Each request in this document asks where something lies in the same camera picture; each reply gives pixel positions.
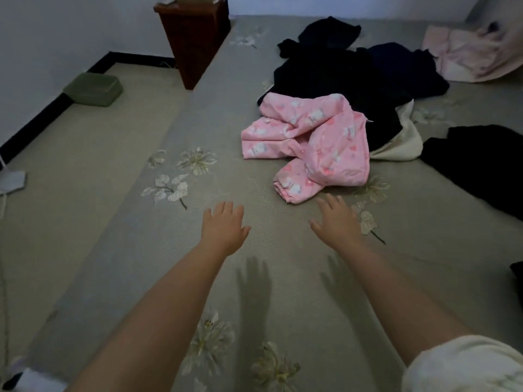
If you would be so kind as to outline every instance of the green basket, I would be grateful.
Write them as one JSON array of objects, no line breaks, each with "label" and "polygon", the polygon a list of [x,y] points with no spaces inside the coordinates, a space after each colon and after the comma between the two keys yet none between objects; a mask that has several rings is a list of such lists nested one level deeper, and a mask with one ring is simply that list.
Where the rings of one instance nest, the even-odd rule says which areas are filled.
[{"label": "green basket", "polygon": [[75,103],[89,106],[110,106],[123,92],[118,77],[83,72],[67,85],[63,93]]}]

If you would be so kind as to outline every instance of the wooden furniture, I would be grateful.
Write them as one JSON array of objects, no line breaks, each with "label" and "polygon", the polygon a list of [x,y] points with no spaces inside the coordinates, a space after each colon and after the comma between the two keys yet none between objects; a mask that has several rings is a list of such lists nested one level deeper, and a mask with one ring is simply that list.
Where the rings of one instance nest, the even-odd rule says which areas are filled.
[{"label": "wooden furniture", "polygon": [[231,30],[227,0],[216,4],[156,4],[186,89],[193,89]]}]

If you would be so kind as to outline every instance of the sleeve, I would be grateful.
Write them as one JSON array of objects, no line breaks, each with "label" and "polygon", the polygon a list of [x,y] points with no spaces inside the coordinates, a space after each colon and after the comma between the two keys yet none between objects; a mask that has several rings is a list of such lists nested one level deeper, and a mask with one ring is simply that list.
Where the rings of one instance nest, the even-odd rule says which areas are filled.
[{"label": "sleeve", "polygon": [[523,356],[499,341],[463,336],[422,352],[403,376],[402,392],[523,392]]}]

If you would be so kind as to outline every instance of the pink garment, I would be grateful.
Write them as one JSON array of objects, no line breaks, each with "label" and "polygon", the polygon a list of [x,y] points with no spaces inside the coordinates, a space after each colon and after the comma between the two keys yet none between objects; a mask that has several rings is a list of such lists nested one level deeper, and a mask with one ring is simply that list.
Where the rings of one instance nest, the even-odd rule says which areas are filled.
[{"label": "pink garment", "polygon": [[296,157],[274,178],[287,202],[303,202],[327,185],[367,182],[367,119],[343,95],[299,99],[270,92],[260,112],[242,131],[243,158]]},{"label": "pink garment", "polygon": [[422,47],[437,58],[436,70],[445,79],[488,81],[523,64],[522,22],[493,33],[428,26]]}]

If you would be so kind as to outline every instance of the tile floor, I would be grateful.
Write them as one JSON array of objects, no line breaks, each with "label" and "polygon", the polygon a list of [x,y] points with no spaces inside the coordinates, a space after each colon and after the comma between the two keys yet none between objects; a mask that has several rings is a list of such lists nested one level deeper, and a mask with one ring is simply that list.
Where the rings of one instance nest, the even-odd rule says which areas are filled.
[{"label": "tile floor", "polygon": [[107,73],[124,86],[111,107],[72,105],[10,163],[28,172],[0,221],[11,359],[24,353],[185,103],[177,70],[116,64]]}]

